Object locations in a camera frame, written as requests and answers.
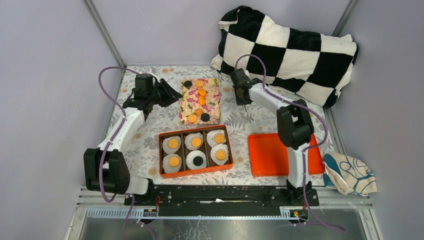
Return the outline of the floral cookie tray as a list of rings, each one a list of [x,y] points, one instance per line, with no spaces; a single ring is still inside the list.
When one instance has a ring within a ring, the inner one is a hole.
[[[181,82],[179,123],[217,125],[221,123],[221,83],[216,77],[187,78]]]

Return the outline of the orange box lid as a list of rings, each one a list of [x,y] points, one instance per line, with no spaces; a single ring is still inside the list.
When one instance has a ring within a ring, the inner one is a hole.
[[[289,155],[277,133],[252,134],[247,138],[250,169],[254,177],[289,175]],[[318,147],[308,151],[308,172],[323,174],[325,167]]]

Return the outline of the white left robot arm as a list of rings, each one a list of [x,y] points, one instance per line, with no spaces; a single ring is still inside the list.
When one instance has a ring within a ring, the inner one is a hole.
[[[117,123],[109,135],[83,155],[85,184],[88,190],[115,195],[135,194],[144,206],[152,204],[155,192],[152,180],[132,177],[124,154],[138,128],[152,112],[153,107],[168,107],[182,98],[163,78],[152,73],[136,73],[130,96],[123,104],[113,100],[121,110]]]

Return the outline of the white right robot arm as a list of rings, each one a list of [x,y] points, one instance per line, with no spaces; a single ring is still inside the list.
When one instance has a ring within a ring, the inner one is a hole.
[[[307,148],[314,133],[306,102],[283,97],[258,78],[250,79],[242,69],[233,71],[229,76],[237,105],[256,103],[275,114],[277,134],[288,153],[286,198],[293,206],[301,205],[311,188]]]

